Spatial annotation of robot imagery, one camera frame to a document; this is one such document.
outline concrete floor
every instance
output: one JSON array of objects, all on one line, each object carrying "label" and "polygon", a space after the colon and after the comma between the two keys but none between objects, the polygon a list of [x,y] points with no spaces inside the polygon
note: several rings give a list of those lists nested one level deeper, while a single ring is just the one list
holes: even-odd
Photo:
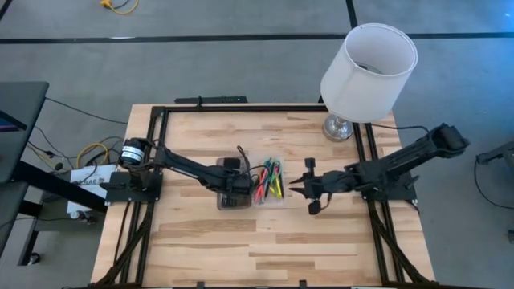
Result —
[{"label": "concrete floor", "polygon": [[[406,32],[513,31],[508,0],[354,0],[359,23],[383,22]],[[349,31],[341,0],[152,0],[130,16],[96,0],[16,0],[0,38],[216,35]],[[446,122],[471,141],[461,157],[415,170],[423,229],[437,280],[508,288],[514,282],[514,211],[488,204],[473,183],[477,153],[514,138],[514,39],[415,40],[419,63],[398,98],[398,125]],[[131,104],[177,97],[244,95],[251,102],[315,102],[320,79],[340,40],[237,43],[0,45],[0,80],[44,80],[48,96],[88,112],[126,120]],[[124,135],[124,126],[44,105],[37,125],[68,155],[85,144]],[[407,145],[419,137],[401,131]],[[38,132],[31,140],[47,147]],[[24,159],[45,168],[26,153]],[[493,200],[514,206],[502,161],[479,167]],[[29,197],[38,197],[31,192]],[[90,278],[101,228],[86,234],[45,233],[32,267],[15,266],[28,222],[15,225],[0,258],[2,288],[83,286]]]}]

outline desk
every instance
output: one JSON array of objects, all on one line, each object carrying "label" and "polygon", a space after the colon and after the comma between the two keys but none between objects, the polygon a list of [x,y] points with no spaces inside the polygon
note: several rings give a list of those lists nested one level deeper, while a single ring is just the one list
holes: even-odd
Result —
[{"label": "desk", "polygon": [[[126,137],[146,136],[151,107],[133,106]],[[213,165],[218,157],[237,156],[236,145],[249,158],[282,156],[288,183],[306,171],[305,157],[316,158],[317,174],[358,162],[354,139],[333,143],[323,136],[326,116],[327,112],[171,113],[165,145],[205,165]],[[378,123],[394,125],[394,118],[390,115]],[[380,157],[400,148],[396,131],[374,131]],[[143,285],[194,286],[205,281],[207,286],[297,286],[300,279],[309,286],[381,284],[368,209],[359,194],[334,195],[330,207],[316,216],[308,214],[308,201],[299,194],[288,190],[286,198],[280,209],[219,211],[215,193],[166,170]],[[391,201],[390,207],[399,246],[423,275],[434,278],[417,212],[403,201]],[[124,208],[123,203],[108,208],[92,282],[112,265]],[[135,266],[132,261],[129,282]]]},{"label": "desk", "polygon": [[[47,89],[48,83],[45,82],[0,82],[0,108],[27,126],[23,131],[0,133],[0,255],[18,213],[40,219],[67,218],[67,214],[56,215],[49,208],[44,210],[41,204],[24,201],[29,185],[99,212],[107,211],[103,198],[21,161],[23,150],[43,107]],[[49,227],[60,227],[60,224],[52,225],[43,220],[35,219],[32,222],[29,238],[18,261],[19,265],[29,263],[39,231],[49,230]]]}]

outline sticker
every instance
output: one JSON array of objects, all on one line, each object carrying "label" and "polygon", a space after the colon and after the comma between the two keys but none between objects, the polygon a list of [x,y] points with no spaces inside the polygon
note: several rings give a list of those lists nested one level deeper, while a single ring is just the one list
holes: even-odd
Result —
[{"label": "sticker", "polygon": [[134,160],[137,160],[137,161],[141,161],[141,156],[138,155],[138,154],[135,154],[135,153],[131,153],[131,152],[122,152],[121,154],[122,157],[129,157],[131,159],[134,159]]},{"label": "sticker", "polygon": [[130,152],[130,153],[135,153],[137,155],[140,155],[141,157],[143,157],[145,155],[145,153],[143,153],[142,150],[140,149],[136,149],[134,147],[129,147],[129,146],[124,146],[122,149],[121,149],[122,152]]}]

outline yellow marker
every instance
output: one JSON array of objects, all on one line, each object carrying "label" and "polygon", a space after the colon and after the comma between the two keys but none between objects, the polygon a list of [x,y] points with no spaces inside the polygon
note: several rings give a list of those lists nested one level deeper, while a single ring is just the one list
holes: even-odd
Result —
[{"label": "yellow marker", "polygon": [[282,190],[280,189],[279,177],[277,177],[277,178],[275,179],[275,182],[276,182],[276,188],[277,188],[277,189],[278,189],[278,191],[279,191],[278,196],[279,196],[279,198],[282,198]]}]

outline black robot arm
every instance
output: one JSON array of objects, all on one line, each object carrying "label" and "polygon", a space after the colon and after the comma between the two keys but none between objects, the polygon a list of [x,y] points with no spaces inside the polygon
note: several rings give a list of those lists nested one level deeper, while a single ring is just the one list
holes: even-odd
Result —
[{"label": "black robot arm", "polygon": [[[144,162],[145,150],[154,148],[155,155],[151,161]],[[177,173],[192,177],[216,193],[249,195],[251,182],[247,173],[229,169],[221,165],[202,165],[196,161],[173,153],[164,145],[155,145],[142,138],[126,140],[121,151],[120,166],[131,175],[130,185],[133,190],[144,192],[156,184],[152,176],[157,169],[171,169]]]},{"label": "black robot arm", "polygon": [[455,127],[441,124],[413,144],[386,157],[347,165],[344,171],[330,171],[321,177],[314,174],[314,159],[305,159],[308,171],[300,179],[292,182],[303,183],[304,187],[292,190],[315,201],[319,200],[323,193],[331,195],[353,190],[375,200],[385,200],[400,180],[405,182],[402,185],[407,186],[417,180],[417,177],[408,177],[405,180],[411,169],[434,157],[456,157],[462,154],[468,145],[469,142]]}]

